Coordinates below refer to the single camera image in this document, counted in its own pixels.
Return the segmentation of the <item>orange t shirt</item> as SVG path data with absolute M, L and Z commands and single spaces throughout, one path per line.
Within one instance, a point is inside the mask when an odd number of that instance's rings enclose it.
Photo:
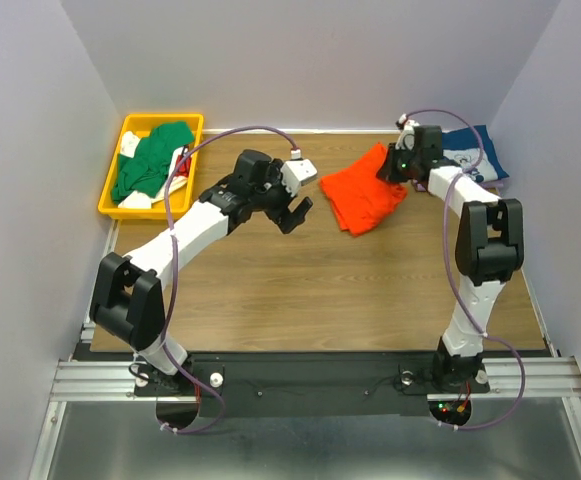
M 387 148 L 376 143 L 349 167 L 319 180 L 339 228 L 352 236 L 373 230 L 407 197 L 404 186 L 376 176 L 386 154 Z

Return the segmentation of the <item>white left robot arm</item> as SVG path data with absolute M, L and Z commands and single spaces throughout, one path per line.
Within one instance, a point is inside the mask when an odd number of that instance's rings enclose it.
M 180 270 L 205 248 L 230 235 L 262 212 L 284 234 L 301 225 L 312 207 L 304 198 L 290 205 L 317 169 L 294 150 L 288 161 L 251 149 L 238 157 L 233 171 L 206 189 L 189 210 L 152 240 L 125 255 L 111 252 L 99 263 L 89 318 L 123 341 L 158 370 L 169 393 L 185 392 L 193 371 L 188 353 L 168 332 Z

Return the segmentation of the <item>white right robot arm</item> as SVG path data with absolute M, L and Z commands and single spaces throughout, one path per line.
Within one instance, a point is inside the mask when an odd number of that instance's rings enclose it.
M 483 341 L 494 304 L 524 261 L 522 205 L 502 199 L 476 183 L 466 168 L 446 158 L 443 132 L 405 117 L 397 122 L 400 134 L 387 147 L 377 178 L 390 184 L 422 184 L 429 194 L 444 201 L 443 219 L 454 212 L 459 218 L 455 253 L 443 254 L 456 305 L 430 366 L 433 384 L 452 390 L 484 380 Z

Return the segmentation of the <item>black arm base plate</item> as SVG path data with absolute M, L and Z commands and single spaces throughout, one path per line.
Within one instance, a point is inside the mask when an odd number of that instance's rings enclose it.
M 161 419 L 439 415 L 464 418 L 489 390 L 480 356 L 438 352 L 195 353 L 169 376 L 130 368 L 139 397 Z

